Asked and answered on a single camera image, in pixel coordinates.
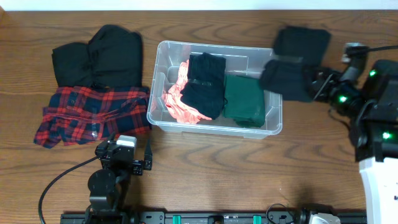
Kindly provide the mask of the red navy plaid shirt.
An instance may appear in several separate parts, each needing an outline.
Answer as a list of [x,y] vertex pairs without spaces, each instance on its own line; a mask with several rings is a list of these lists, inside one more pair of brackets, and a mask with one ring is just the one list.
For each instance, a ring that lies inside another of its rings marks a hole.
[[70,146],[112,134],[144,134],[151,130],[146,117],[149,97],[148,87],[59,87],[43,108],[34,143],[50,149],[60,142]]

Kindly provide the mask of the black garment with tape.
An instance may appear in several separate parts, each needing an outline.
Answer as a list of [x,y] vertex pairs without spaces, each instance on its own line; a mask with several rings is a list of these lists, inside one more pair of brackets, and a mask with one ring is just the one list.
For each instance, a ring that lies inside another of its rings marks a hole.
[[331,34],[323,29],[281,29],[273,43],[275,58],[265,64],[260,88],[286,101],[312,102],[313,70],[321,65],[330,39]]

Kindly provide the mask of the coral pink garment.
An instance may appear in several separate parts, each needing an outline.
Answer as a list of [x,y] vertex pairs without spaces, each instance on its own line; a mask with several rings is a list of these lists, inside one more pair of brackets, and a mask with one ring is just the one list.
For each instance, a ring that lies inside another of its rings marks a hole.
[[171,117],[175,118],[178,123],[197,124],[202,119],[211,120],[211,118],[201,114],[197,109],[181,101],[181,91],[188,82],[188,67],[189,60],[180,64],[176,83],[170,87],[168,92],[163,92],[162,99]]

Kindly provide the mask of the large black garment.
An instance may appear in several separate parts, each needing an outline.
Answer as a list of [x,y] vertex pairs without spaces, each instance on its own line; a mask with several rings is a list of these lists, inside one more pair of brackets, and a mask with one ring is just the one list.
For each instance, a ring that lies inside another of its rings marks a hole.
[[143,59],[140,33],[110,24],[87,43],[72,42],[52,50],[59,87],[141,87]]

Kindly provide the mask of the dark green garment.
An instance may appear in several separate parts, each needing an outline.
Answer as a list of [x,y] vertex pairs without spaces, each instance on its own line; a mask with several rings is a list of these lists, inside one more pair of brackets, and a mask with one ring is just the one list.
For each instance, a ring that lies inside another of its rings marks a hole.
[[227,75],[224,80],[223,116],[244,128],[260,128],[265,124],[264,91],[258,80],[251,77]]

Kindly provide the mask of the dark navy garment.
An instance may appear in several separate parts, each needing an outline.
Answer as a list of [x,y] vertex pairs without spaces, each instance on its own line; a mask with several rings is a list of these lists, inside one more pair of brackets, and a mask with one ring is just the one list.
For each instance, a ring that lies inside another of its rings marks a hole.
[[201,114],[216,119],[224,107],[226,59],[212,54],[190,55],[188,82],[181,101]]

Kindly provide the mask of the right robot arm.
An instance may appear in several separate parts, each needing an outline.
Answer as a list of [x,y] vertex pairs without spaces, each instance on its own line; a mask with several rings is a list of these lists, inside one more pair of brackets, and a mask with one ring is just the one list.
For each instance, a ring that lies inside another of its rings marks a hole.
[[397,62],[378,60],[362,88],[362,71],[328,68],[309,71],[310,94],[349,118],[349,140],[355,149],[368,223],[397,223]]

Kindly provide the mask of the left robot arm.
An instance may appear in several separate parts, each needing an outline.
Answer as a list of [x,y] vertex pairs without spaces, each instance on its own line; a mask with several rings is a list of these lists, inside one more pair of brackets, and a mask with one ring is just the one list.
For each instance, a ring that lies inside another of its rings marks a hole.
[[137,138],[115,134],[97,145],[95,155],[102,168],[92,174],[88,180],[91,208],[96,211],[116,210],[122,196],[121,183],[133,175],[142,175],[152,169],[153,153],[147,141],[143,160],[136,160],[134,153]]

